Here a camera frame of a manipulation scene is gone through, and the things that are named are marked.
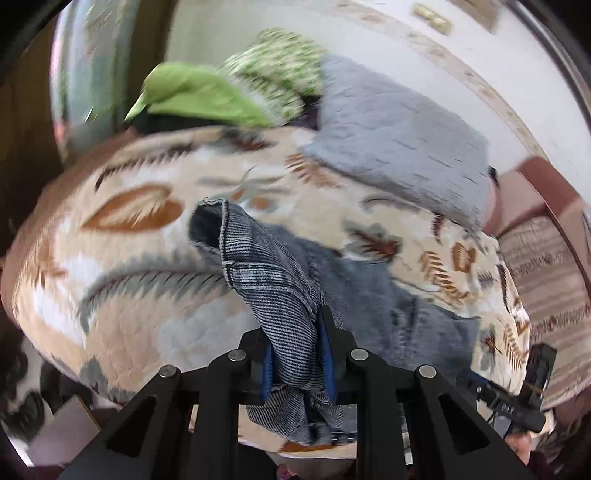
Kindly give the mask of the stained glass door panel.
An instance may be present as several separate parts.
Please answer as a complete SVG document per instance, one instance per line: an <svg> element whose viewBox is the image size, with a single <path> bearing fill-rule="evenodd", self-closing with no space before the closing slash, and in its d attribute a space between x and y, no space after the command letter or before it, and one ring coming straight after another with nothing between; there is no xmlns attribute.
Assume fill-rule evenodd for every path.
<svg viewBox="0 0 591 480"><path fill-rule="evenodd" d="M64 166L111 138L123 123L139 5L77 0L57 16L49 91L54 137Z"/></svg>

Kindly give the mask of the grey flat board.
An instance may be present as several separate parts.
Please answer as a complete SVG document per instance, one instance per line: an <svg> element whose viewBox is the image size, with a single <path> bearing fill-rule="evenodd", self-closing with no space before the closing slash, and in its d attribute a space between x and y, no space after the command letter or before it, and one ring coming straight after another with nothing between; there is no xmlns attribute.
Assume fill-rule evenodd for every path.
<svg viewBox="0 0 591 480"><path fill-rule="evenodd" d="M45 424L26 451L34 467L65 466L100 433L83 401L74 395Z"/></svg>

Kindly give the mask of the blue denim pants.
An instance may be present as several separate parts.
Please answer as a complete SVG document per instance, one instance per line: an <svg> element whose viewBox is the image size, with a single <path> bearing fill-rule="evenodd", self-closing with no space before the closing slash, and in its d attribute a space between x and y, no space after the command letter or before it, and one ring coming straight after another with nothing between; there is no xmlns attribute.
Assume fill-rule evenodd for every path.
<svg viewBox="0 0 591 480"><path fill-rule="evenodd" d="M454 382L471 365L480 318L459 317L399 287L384 264L341 258L223 199L198 204L188 233L221 263L226 284L270 340L276 381L270 399L247 415L288 441L310 446L356 433L355 407L335 406L325 387L317 324L324 306L336 327L391 366L431 364Z"/></svg>

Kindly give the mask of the green white patterned fabric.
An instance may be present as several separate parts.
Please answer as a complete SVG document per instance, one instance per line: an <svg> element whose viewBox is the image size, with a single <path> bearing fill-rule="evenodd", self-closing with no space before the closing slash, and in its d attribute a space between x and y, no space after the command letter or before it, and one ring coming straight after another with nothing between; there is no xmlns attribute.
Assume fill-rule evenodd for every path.
<svg viewBox="0 0 591 480"><path fill-rule="evenodd" d="M322 96L325 50L301 34L260 31L252 45L221 63L221 70L280 126L304 112L304 100Z"/></svg>

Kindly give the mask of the striped brown sofa cushion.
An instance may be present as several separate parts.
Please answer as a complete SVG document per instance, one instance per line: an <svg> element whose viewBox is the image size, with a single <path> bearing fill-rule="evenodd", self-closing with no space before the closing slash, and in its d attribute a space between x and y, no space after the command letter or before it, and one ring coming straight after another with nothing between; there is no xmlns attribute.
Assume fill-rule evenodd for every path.
<svg viewBox="0 0 591 480"><path fill-rule="evenodd" d="M546 216L499 239L524 309L532 344L557 351L543 405L565 403L590 385L590 298L573 253Z"/></svg>

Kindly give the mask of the beige leaf-print fleece blanket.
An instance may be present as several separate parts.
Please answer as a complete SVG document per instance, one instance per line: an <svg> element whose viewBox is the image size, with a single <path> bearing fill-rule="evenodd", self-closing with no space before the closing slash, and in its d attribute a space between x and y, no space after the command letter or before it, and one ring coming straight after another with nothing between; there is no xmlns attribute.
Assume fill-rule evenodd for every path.
<svg viewBox="0 0 591 480"><path fill-rule="evenodd" d="M191 245L223 198L481 328L472 368L518 393L530 320L498 241L304 155L315 132L204 127L105 142L49 184L2 273L5 310L61 371L123 404L164 364L204 366L252 328Z"/></svg>

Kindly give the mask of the grey quilted pillow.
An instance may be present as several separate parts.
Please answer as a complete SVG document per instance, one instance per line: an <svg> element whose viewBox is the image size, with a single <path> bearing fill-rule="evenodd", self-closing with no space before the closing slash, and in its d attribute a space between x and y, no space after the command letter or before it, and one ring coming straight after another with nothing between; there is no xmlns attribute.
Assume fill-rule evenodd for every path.
<svg viewBox="0 0 591 480"><path fill-rule="evenodd" d="M457 114L346 57L321 64L318 133L304 155L360 182L482 228L489 143Z"/></svg>

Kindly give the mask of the black shoes on floor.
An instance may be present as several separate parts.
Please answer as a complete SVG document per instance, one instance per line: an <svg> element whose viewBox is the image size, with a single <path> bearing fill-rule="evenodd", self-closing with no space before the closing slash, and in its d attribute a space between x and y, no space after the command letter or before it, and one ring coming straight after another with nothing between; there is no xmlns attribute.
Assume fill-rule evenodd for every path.
<svg viewBox="0 0 591 480"><path fill-rule="evenodd" d="M8 388L6 406L1 408L1 426L8 438L29 444L63 406L61 386L67 379L25 340L17 353L24 376Z"/></svg>

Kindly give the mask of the gold wall switch plate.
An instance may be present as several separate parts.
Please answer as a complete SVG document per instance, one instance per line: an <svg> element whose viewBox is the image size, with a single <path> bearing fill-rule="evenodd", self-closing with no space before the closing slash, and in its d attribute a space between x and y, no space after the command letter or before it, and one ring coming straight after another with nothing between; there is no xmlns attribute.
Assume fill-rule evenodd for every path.
<svg viewBox="0 0 591 480"><path fill-rule="evenodd" d="M415 3L412 7L412 13L414 16L424 21L430 28L434 29L438 33L449 36L453 29L453 24L447 18L436 13L429 7Z"/></svg>

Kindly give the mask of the green cloth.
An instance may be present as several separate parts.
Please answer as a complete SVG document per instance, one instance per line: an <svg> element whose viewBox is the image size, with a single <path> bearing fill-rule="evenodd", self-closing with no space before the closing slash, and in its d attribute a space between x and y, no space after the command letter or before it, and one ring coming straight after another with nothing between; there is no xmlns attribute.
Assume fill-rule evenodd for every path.
<svg viewBox="0 0 591 480"><path fill-rule="evenodd" d="M125 116L141 112L247 127L276 124L269 103L228 73L209 65L163 62L145 77L140 94Z"/></svg>

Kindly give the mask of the brown pink sofa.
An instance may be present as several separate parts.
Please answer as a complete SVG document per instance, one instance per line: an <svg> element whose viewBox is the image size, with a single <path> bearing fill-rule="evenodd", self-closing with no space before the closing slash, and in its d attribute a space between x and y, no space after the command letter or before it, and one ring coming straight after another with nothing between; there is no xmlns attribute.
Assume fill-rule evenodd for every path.
<svg viewBox="0 0 591 480"><path fill-rule="evenodd" d="M587 204L547 160L531 157L489 182L483 231L501 236L539 214L547 214L568 239L585 238Z"/></svg>

